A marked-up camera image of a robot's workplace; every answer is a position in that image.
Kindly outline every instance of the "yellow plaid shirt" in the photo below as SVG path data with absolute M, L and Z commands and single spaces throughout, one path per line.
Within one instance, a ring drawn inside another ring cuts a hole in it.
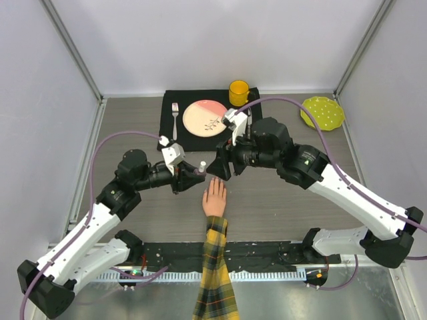
M 203 246 L 203 275 L 193 320 L 239 320 L 232 283 L 224 261 L 227 220 L 207 218 L 206 242 Z

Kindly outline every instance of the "robotic arm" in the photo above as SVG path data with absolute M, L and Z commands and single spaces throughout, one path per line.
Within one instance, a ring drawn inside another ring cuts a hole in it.
M 271 117 L 259 120 L 252 125 L 248 139 L 246 120 L 244 113 L 234 109 L 224 115 L 222 121 L 233 130 L 232 138 L 217 146 L 216 159 L 207 168 L 208 173 L 228 180 L 232 176 L 229 163 L 235 175 L 242 174 L 247 166 L 275 169 L 281 179 L 331 200 L 364 224 L 348 230 L 310 229 L 303 240 L 304 256 L 309 261 L 319 256 L 352 254 L 366 255 L 389 268 L 397 268 L 403 262 L 414 241 L 415 227 L 383 212 L 349 188 L 326 154 L 310 145 L 294 143 L 284 124 Z M 368 198 L 397 215 L 421 222 L 421 210 L 394 205 L 341 172 Z
M 75 295 L 106 269 L 123 262 L 139 262 L 143 255 L 143 242 L 127 230 L 119 231 L 104 247 L 87 254 L 141 202 L 139 191 L 170 185 L 173 193 L 178 194 L 205 181 L 204 162 L 198 168 L 193 167 L 184 161 L 185 155 L 180 145 L 169 143 L 165 137 L 161 143 L 165 146 L 162 149 L 164 161 L 155 165 L 148 162 L 142 150 L 129 150 L 124 154 L 114 179 L 96 198 L 91 221 L 84 232 L 43 272 L 30 292 L 30 300 L 48 318 L 54 319 L 62 314 Z M 85 227 L 87 215 L 36 263 L 29 260 L 22 262 L 17 271 L 23 293 L 55 253 Z

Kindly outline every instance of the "polka dot bowl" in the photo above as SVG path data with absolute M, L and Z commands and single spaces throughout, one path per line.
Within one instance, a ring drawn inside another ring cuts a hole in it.
M 341 127 L 344 122 L 344 111 L 334 100 L 327 97 L 312 97 L 305 100 L 302 105 L 307 108 L 323 131 L 331 131 Z M 301 118 L 311 128 L 313 122 L 304 111 L 300 112 Z

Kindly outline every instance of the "wall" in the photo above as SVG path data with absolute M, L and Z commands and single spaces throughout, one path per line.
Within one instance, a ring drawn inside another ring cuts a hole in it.
M 105 95 L 332 90 L 381 0 L 53 0 Z
M 0 74 L 0 318 L 16 320 L 16 268 L 65 228 L 97 101 L 38 1 L 2 1 Z
M 425 213 L 426 16 L 426 2 L 397 1 L 341 96 L 368 186 L 403 207 L 415 205 Z M 415 239 L 411 255 L 427 255 L 427 236 L 417 231 Z M 427 263 L 408 264 L 423 307 Z

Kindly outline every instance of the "silver fork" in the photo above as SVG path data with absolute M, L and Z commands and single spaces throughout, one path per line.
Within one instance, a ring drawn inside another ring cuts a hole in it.
M 178 138 L 178 133 L 176 131 L 176 117 L 178 116 L 178 114 L 179 114 L 178 104 L 176 102 L 174 102 L 174 103 L 172 103 L 172 116 L 173 116 L 173 135 L 172 135 L 172 138 L 175 141 Z

